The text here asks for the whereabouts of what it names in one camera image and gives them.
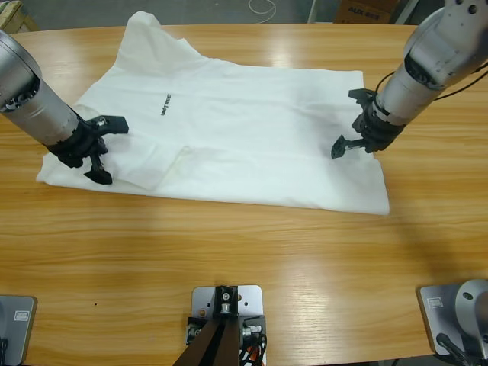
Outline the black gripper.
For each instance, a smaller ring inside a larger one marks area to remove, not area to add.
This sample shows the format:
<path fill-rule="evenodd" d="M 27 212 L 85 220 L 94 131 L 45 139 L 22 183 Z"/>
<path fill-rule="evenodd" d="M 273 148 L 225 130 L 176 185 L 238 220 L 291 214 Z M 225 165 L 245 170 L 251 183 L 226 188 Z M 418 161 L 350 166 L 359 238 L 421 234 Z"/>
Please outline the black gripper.
<path fill-rule="evenodd" d="M 385 150 L 403 131 L 405 126 L 392 125 L 381 120 L 373 109 L 377 92 L 358 88 L 348 91 L 348 96 L 355 100 L 361 107 L 366 107 L 352 123 L 355 132 L 360 133 L 362 139 L 347 140 L 340 135 L 331 148 L 331 158 L 337 159 L 353 149 L 364 147 L 366 153 L 374 153 Z"/>
<path fill-rule="evenodd" d="M 102 134 L 128 134 L 129 126 L 124 117 L 101 115 L 91 120 L 77 117 L 77 127 L 64 141 L 47 147 L 59 161 L 70 168 L 79 168 L 84 158 L 90 158 L 91 168 L 85 177 L 100 185 L 111 185 L 111 173 L 104 169 L 100 156 L 107 152 Z"/>

